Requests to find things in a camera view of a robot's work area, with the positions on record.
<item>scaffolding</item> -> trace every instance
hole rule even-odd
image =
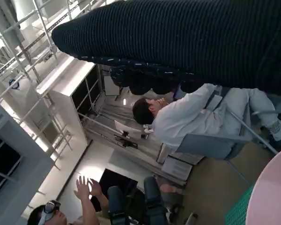
[[[45,21],[42,17],[42,12],[41,10],[47,6],[50,2],[52,2],[54,0],[48,0],[46,1],[44,4],[42,5],[38,5],[37,4],[37,0],[33,0],[33,4],[35,9],[32,10],[29,14],[27,14],[25,17],[23,17],[21,20],[19,20],[18,22],[14,23],[13,25],[11,25],[10,27],[8,27],[5,30],[0,29],[0,39],[3,41],[3,43],[5,44],[5,47],[7,48],[8,51],[10,51],[10,53],[12,54],[12,58],[6,63],[6,64],[1,64],[3,65],[0,68],[0,76],[5,74],[8,70],[8,68],[13,64],[13,63],[17,63],[17,65],[19,66],[19,70],[20,73],[18,74],[18,77],[12,82],[12,84],[10,84],[1,94],[0,94],[0,102],[3,100],[3,98],[9,93],[9,91],[14,88],[17,83],[23,79],[23,78],[27,78],[30,81],[31,86],[34,88],[34,90],[36,91],[36,86],[34,84],[34,80],[33,78],[31,78],[31,76],[29,75],[29,71],[33,70],[35,75],[36,75],[36,82],[37,84],[40,83],[40,76],[37,73],[37,69],[36,69],[36,65],[38,63],[40,63],[41,61],[44,60],[45,57],[49,55],[54,56],[54,59],[56,61],[56,65],[58,65],[59,60],[58,57],[56,55],[56,47],[54,45],[54,43],[52,42],[49,32],[52,31],[60,22],[62,22],[65,18],[69,18],[70,20],[72,20],[73,18],[84,14],[94,8],[97,8],[103,4],[106,4],[106,0],[91,0],[84,8],[82,8],[78,14],[76,14],[75,16],[73,16],[71,13],[77,9],[79,7],[79,3],[76,1],[75,3],[72,3],[71,5],[69,4],[68,0],[66,1],[66,8],[67,8],[67,12],[62,15],[53,25],[51,25],[50,27],[46,27]],[[43,27],[43,32],[31,43],[29,43],[25,48],[21,47],[21,51],[17,52],[12,45],[9,43],[8,38],[6,38],[6,35],[13,31],[14,29],[18,28],[18,26],[23,23],[24,21],[28,20],[31,16],[37,14],[38,15],[38,19],[40,20],[42,27]],[[22,60],[21,60],[21,56],[25,56],[26,53],[28,53],[28,50],[31,49],[37,42],[39,42],[42,38],[46,37],[49,46],[48,48],[43,51],[43,53],[41,55],[39,55],[38,59],[34,62],[34,63],[30,63],[30,66],[28,68],[25,68],[25,65],[23,64]],[[44,105],[47,106],[47,112],[49,115],[49,120],[43,125],[43,127],[39,130],[37,129],[33,129],[33,127],[28,127],[33,131],[33,133],[35,134],[33,137],[31,137],[35,142],[38,141],[38,139],[40,138],[45,145],[48,147],[48,150],[46,151],[46,153],[54,160],[54,166],[60,170],[60,168],[57,167],[56,165],[56,161],[58,160],[58,158],[61,156],[63,150],[65,149],[66,146],[69,147],[70,150],[73,151],[69,141],[71,139],[71,134],[67,131],[66,129],[66,125],[64,125],[63,127],[61,127],[61,123],[58,121],[57,117],[56,117],[56,112],[54,110],[54,103],[53,101],[50,99],[50,96],[48,94],[45,95],[38,95],[38,100],[37,102],[30,108],[30,110],[28,110],[26,112],[26,114],[24,114],[22,117],[14,117],[14,119],[17,121],[17,123],[22,126],[23,124],[25,124],[26,119],[30,116],[31,112],[33,112],[33,110],[35,110],[35,108],[41,103],[43,102]],[[43,137],[43,132],[44,130],[49,126],[50,123],[54,124],[54,127],[57,129],[58,134],[59,134],[59,139],[57,141],[57,143],[50,143],[48,140],[46,140],[45,137]],[[62,142],[65,142],[65,146],[60,150],[60,152],[57,152],[57,148],[60,147],[60,144]],[[22,160],[23,157],[20,157],[20,159],[18,160],[18,162],[16,163],[16,165],[14,165],[14,167],[16,167],[20,161]],[[3,174],[0,172],[0,176],[3,177],[5,180],[11,181],[11,182],[15,182],[15,180],[10,176],[10,174]]]

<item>metal rack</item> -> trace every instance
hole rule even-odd
[[[39,80],[39,76],[36,72],[36,68],[35,66],[40,63],[45,56],[47,56],[49,53],[52,54],[55,58],[55,61],[56,61],[56,64],[58,64],[58,58],[56,56],[56,51],[54,51],[54,48],[56,48],[54,46],[54,43],[52,43],[51,39],[50,39],[50,36],[49,36],[49,32],[51,30],[54,29],[54,27],[56,27],[62,20],[64,20],[67,16],[69,16],[69,19],[72,20],[72,15],[71,13],[77,8],[79,7],[79,4],[78,3],[74,3],[72,5],[69,5],[69,2],[68,0],[65,0],[66,3],[67,3],[67,12],[62,16],[60,17],[53,25],[51,25],[50,27],[46,27],[45,23],[44,23],[44,20],[42,18],[42,14],[41,14],[41,10],[47,6],[50,2],[52,2],[53,0],[48,0],[46,3],[44,3],[43,5],[41,6],[38,6],[37,5],[37,2],[36,0],[33,0],[33,3],[34,3],[34,6],[35,6],[35,9],[32,10],[28,15],[26,15],[24,18],[22,18],[21,20],[19,20],[18,22],[14,23],[12,26],[8,27],[7,29],[5,30],[0,30],[0,39],[4,42],[6,48],[12,53],[13,55],[13,58],[11,58],[5,65],[3,65],[1,68],[0,68],[0,75],[3,75],[7,72],[7,69],[9,68],[9,66],[11,66],[11,64],[13,64],[14,62],[17,62],[18,66],[20,67],[20,73],[18,74],[16,80],[13,82],[13,84],[11,84],[9,87],[7,87],[1,94],[0,94],[0,101],[2,100],[2,98],[17,84],[17,82],[23,78],[27,78],[29,81],[30,81],[30,84],[33,85],[33,87],[35,88],[35,85],[33,84],[33,79],[30,77],[30,75],[28,74],[29,71],[31,70],[34,70],[35,71],[35,74],[36,74],[36,77],[37,77],[37,80],[36,82],[39,83],[40,80]],[[105,0],[99,0],[99,1],[96,1],[96,0],[92,0],[89,4],[87,4],[82,10],[80,10],[79,14],[82,14],[83,12],[87,11],[88,9],[89,10],[92,10],[100,5],[102,5],[103,3],[105,2]],[[17,53],[16,50],[14,48],[12,48],[11,44],[8,42],[8,39],[6,38],[6,34],[9,33],[10,31],[14,30],[15,28],[17,28],[22,22],[26,21],[27,19],[29,19],[32,15],[34,14],[37,14],[38,15],[38,18],[39,20],[41,21],[41,24],[43,26],[43,33],[38,36],[34,41],[32,41],[27,47],[25,48],[22,48],[22,50]],[[46,36],[46,39],[49,43],[49,46],[48,48],[44,51],[43,54],[41,54],[38,59],[33,63],[31,64],[27,69],[25,68],[25,66],[23,65],[23,63],[21,62],[20,60],[20,57],[25,55],[25,53],[27,53],[27,51],[29,49],[31,49],[38,41],[40,41],[43,37]],[[21,118],[19,119],[16,119],[18,120],[18,124],[21,125],[22,123],[25,122],[25,120],[27,119],[27,117],[29,117],[30,113],[38,106],[38,104],[42,101],[45,101],[45,105],[49,105],[48,106],[48,114],[49,114],[49,120],[46,122],[46,124],[38,131],[38,132],[35,132],[35,136],[33,137],[33,140],[36,141],[43,133],[43,131],[46,129],[46,127],[52,122],[55,126],[55,128],[58,130],[58,133],[59,133],[59,136],[61,136],[61,140],[59,142],[63,142],[65,141],[66,145],[63,147],[63,149],[60,151],[60,153],[58,153],[56,151],[56,149],[60,146],[60,144],[56,144],[55,146],[53,146],[52,144],[50,144],[48,141],[46,143],[46,145],[48,145],[48,151],[47,153],[51,156],[52,154],[54,155],[54,166],[59,169],[57,166],[56,166],[56,161],[57,159],[60,157],[60,155],[62,154],[64,148],[66,146],[68,146],[70,148],[70,150],[73,150],[69,141],[71,139],[71,135],[70,135],[70,138],[67,138],[67,135],[68,134],[68,131],[66,131],[65,129],[65,126],[64,127],[61,127],[60,126],[60,123],[59,121],[57,120],[56,118],[56,113],[54,112],[53,108],[54,108],[54,103],[51,101],[50,97],[48,95],[45,95],[45,96],[38,96],[38,101],[31,107],[31,109],[24,115],[22,116]],[[4,174],[1,174],[0,173],[0,176],[4,177],[5,179],[7,180],[10,180],[12,181],[12,178],[10,178],[8,175],[4,175]]]

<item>desk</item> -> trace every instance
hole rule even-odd
[[[225,225],[281,225],[281,152],[226,214]]]

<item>metal railing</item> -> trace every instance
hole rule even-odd
[[[43,9],[45,6],[47,6],[50,2],[52,2],[53,0],[48,0],[46,3],[44,3],[43,5],[41,6],[38,6],[37,3],[36,3],[36,0],[33,0],[33,3],[34,3],[34,6],[35,6],[35,9],[32,10],[28,15],[26,15],[24,18],[22,18],[21,20],[19,20],[18,22],[14,23],[12,26],[8,27],[6,30],[0,30],[0,39],[3,40],[6,48],[12,53],[13,55],[13,58],[10,59],[5,65],[3,65],[1,68],[0,68],[0,75],[4,74],[8,67],[14,63],[15,61],[17,62],[18,66],[20,67],[20,71],[21,73],[19,74],[19,76],[17,77],[17,79],[10,85],[8,86],[1,94],[0,94],[0,101],[2,99],[4,99],[4,96],[11,90],[11,88],[13,88],[18,81],[20,81],[21,79],[23,78],[27,78],[29,81],[30,81],[30,84],[33,85],[33,87],[35,88],[34,84],[33,84],[33,79],[30,77],[29,75],[29,71],[31,70],[35,70],[35,66],[40,63],[45,56],[48,55],[48,53],[52,53],[54,55],[54,58],[58,64],[58,58],[56,56],[56,53],[55,51],[53,51],[53,43],[50,39],[50,36],[49,36],[49,32],[54,28],[56,27],[62,20],[64,20],[65,18],[67,18],[67,16],[69,16],[69,19],[72,20],[72,16],[71,16],[71,13],[79,6],[78,2],[76,2],[76,4],[72,4],[71,6],[69,5],[69,2],[68,0],[66,0],[67,2],[67,12],[62,15],[53,25],[51,25],[50,27],[46,27],[45,23],[44,23],[44,20],[42,18],[42,14],[41,14],[41,9]],[[78,15],[80,15],[82,12],[84,12],[87,8],[90,8],[90,9],[94,9],[96,7],[99,7],[100,5],[102,5],[103,3],[105,2],[105,0],[99,0],[99,1],[91,1],[89,4],[87,4],[82,10],[79,11]],[[8,42],[7,38],[5,37],[5,35],[12,31],[13,29],[17,28],[18,25],[20,25],[22,22],[26,21],[27,19],[29,19],[32,15],[34,14],[38,14],[38,18],[39,20],[41,21],[41,24],[43,26],[43,30],[44,32],[39,36],[37,37],[33,42],[31,42],[27,47],[23,48],[19,53],[16,52],[16,50],[14,48],[12,48],[11,44]],[[49,47],[46,51],[44,51],[44,53],[42,55],[39,56],[39,58],[32,64],[28,67],[28,69],[25,68],[25,66],[23,65],[23,63],[21,62],[20,60],[20,57],[22,55],[24,55],[31,47],[33,47],[38,41],[40,41],[43,37],[46,36],[46,39],[49,43]],[[28,110],[28,112],[25,113],[24,116],[22,116],[21,118],[17,119],[17,118],[14,118],[16,120],[18,120],[18,124],[21,125],[22,123],[25,122],[25,120],[30,116],[31,112],[33,110],[35,110],[35,108],[39,105],[39,103],[41,101],[45,101],[48,100],[51,105],[54,105],[54,103],[51,101],[50,97],[48,95],[46,96],[38,96],[38,100],[37,102],[30,108],[30,110]],[[60,157],[60,155],[62,154],[63,150],[65,149],[66,146],[68,146],[70,148],[70,150],[73,150],[69,141],[71,139],[72,136],[70,136],[70,138],[67,138],[65,133],[67,133],[67,131],[65,131],[65,127],[60,127],[59,125],[59,122],[56,118],[56,114],[55,112],[53,112],[53,110],[50,109],[50,107],[48,106],[48,115],[49,115],[49,120],[45,123],[45,125],[39,130],[38,133],[35,133],[35,136],[32,137],[32,139],[34,141],[37,141],[38,138],[40,138],[40,136],[42,135],[43,131],[49,126],[49,124],[53,123],[55,128],[58,130],[58,133],[59,135],[61,136],[61,141],[64,141],[66,144],[65,146],[61,149],[60,153],[58,153],[56,151],[56,148],[58,148],[60,145],[56,145],[56,146],[48,146],[48,154],[51,155],[51,154],[55,154],[55,160],[54,160],[54,166],[60,170],[57,166],[56,166],[56,161],[57,159]],[[14,180],[14,178],[12,178],[10,176],[10,174],[12,173],[12,171],[16,168],[16,166],[20,163],[20,161],[22,160],[22,157],[19,158],[19,160],[16,162],[16,164],[13,166],[13,168],[11,169],[11,171],[8,173],[8,174],[2,174],[0,173],[0,176],[3,177],[4,179],[2,180],[2,182],[0,183],[0,187],[1,185],[6,181],[11,181],[11,182],[14,182],[16,180]]]

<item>vr headset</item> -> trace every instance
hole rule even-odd
[[[54,216],[54,212],[59,210],[60,203],[55,200],[51,200],[46,203],[43,211],[40,221],[38,222],[38,225],[44,225],[45,222],[50,220]]]

